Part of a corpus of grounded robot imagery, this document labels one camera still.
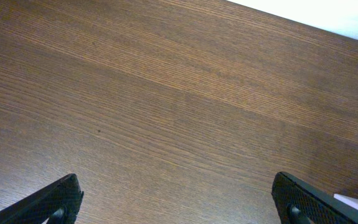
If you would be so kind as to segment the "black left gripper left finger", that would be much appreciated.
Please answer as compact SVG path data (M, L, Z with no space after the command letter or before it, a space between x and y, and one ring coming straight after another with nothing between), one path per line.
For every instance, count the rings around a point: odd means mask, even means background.
M84 191L68 174L0 211L0 223L75 223Z

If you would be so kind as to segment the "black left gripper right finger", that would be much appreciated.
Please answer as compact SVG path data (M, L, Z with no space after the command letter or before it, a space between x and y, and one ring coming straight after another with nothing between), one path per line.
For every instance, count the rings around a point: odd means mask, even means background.
M271 195L284 224L358 224L358 210L287 173L275 175Z

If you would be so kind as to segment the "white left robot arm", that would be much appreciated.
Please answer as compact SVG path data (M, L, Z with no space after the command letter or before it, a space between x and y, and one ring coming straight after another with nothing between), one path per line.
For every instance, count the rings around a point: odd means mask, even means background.
M358 224L358 199L328 195L287 173L275 175L271 195L282 223ZM84 192L69 174L0 211L0 223L75 223Z

